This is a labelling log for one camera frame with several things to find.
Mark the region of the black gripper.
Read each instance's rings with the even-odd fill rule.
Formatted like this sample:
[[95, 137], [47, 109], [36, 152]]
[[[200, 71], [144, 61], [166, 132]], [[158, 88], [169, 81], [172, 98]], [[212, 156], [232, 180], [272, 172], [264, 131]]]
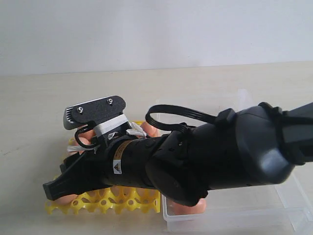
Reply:
[[167, 136], [122, 139], [109, 149], [76, 153], [64, 159], [60, 165], [61, 175], [44, 183], [47, 199], [56, 199], [84, 192], [126, 186], [158, 189], [149, 178], [147, 163], [161, 148]]

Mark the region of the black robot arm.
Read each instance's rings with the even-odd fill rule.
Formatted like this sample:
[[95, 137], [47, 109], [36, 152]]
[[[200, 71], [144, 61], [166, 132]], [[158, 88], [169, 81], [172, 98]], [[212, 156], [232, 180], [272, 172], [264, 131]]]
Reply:
[[210, 190], [280, 184], [313, 160], [312, 104], [284, 111], [262, 102], [217, 116], [155, 105], [146, 120], [166, 134], [141, 137], [125, 125], [93, 138], [43, 185], [46, 197], [126, 186], [156, 189], [192, 207]]

